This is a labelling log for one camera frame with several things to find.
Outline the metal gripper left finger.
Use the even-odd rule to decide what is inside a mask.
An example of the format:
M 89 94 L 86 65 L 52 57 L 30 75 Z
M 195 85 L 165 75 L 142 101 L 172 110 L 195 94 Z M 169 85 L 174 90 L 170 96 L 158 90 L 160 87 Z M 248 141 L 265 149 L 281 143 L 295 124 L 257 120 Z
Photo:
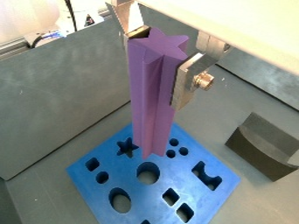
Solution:
M 150 28 L 144 24 L 136 0 L 105 0 L 106 8 L 120 28 L 124 48 L 129 39 L 146 38 Z

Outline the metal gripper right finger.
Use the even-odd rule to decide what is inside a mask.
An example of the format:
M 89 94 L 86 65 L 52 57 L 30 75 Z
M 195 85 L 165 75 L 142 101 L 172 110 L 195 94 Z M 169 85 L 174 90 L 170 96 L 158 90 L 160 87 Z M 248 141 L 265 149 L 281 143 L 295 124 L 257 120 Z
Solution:
M 187 58 L 176 70 L 170 99 L 174 110 L 187 105 L 197 88 L 211 88 L 213 76 L 208 70 L 232 49 L 229 44 L 203 31 L 197 34 L 196 48 L 199 51 Z

